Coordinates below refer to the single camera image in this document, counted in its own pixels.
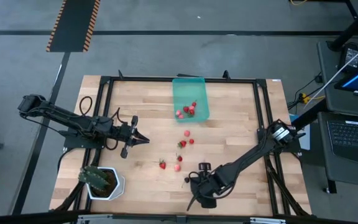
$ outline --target white flower pot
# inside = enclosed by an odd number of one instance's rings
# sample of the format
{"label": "white flower pot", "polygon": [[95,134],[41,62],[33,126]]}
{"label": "white flower pot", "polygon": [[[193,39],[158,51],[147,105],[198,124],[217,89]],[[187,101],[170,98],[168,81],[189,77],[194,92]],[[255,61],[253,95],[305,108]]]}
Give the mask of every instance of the white flower pot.
{"label": "white flower pot", "polygon": [[116,179],[117,179],[117,186],[113,190],[113,192],[111,192],[110,196],[97,197],[97,196],[93,195],[93,193],[91,191],[91,186],[89,184],[86,184],[86,188],[88,189],[89,197],[92,200],[114,200],[115,198],[118,198],[119,196],[121,196],[124,193],[124,189],[125,189],[125,178],[123,176],[119,175],[117,173],[117,171],[112,167],[98,167],[98,169],[112,170],[114,172],[114,175],[116,176]]}

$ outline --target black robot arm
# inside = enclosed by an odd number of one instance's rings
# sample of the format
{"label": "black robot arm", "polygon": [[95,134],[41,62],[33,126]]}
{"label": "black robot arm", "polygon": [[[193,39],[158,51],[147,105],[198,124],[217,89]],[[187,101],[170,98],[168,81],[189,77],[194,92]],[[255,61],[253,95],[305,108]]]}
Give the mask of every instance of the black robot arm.
{"label": "black robot arm", "polygon": [[102,148],[106,146],[107,139],[115,139],[125,143],[121,157],[126,158],[129,147],[149,143],[149,139],[137,131],[137,116],[132,117],[131,125],[123,122],[121,126],[115,126],[113,123],[114,116],[108,118],[74,114],[55,106],[40,95],[23,96],[18,109],[22,118],[43,116],[69,127],[68,131],[58,131],[66,137],[66,142],[69,142],[68,145],[74,142],[74,144],[78,144],[78,147],[91,145]]}
{"label": "black robot arm", "polygon": [[[209,172],[211,164],[201,163],[199,164],[199,172],[190,173],[188,180],[190,181],[193,199],[188,209],[190,209],[195,200],[199,201],[203,208],[215,208],[216,199],[224,198],[232,192],[241,171],[261,157],[269,155],[274,150],[281,151],[295,139],[302,137],[302,135],[297,134],[295,130],[291,130],[280,120],[273,122],[267,129],[259,129],[258,136],[260,139],[258,145],[247,151],[236,161],[220,165],[211,172]],[[267,171],[269,175],[273,176],[274,181],[283,191],[284,196],[286,196],[297,215],[308,215],[295,202],[285,184],[278,178],[270,160],[267,163]]]}

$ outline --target laptop keyboard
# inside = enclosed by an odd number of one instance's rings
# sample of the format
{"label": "laptop keyboard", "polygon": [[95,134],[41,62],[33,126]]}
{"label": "laptop keyboard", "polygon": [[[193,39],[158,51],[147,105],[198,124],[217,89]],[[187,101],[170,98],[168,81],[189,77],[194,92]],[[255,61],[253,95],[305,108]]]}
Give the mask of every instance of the laptop keyboard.
{"label": "laptop keyboard", "polygon": [[358,125],[328,121],[333,145],[358,147]]}

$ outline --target orange and black striped tape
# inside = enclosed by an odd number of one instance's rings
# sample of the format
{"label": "orange and black striped tape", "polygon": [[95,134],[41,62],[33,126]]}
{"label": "orange and black striped tape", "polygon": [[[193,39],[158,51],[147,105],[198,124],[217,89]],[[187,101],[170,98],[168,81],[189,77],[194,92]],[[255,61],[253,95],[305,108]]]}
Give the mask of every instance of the orange and black striped tape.
{"label": "orange and black striped tape", "polygon": [[100,0],[63,0],[47,52],[87,52]]}

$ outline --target potted plant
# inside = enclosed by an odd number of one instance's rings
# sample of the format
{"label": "potted plant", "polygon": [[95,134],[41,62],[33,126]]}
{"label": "potted plant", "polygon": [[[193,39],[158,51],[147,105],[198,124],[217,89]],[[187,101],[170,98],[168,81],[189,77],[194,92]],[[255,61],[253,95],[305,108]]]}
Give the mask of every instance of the potted plant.
{"label": "potted plant", "polygon": [[78,179],[86,183],[93,200],[113,200],[124,193],[125,178],[112,167],[86,166],[81,168]]}

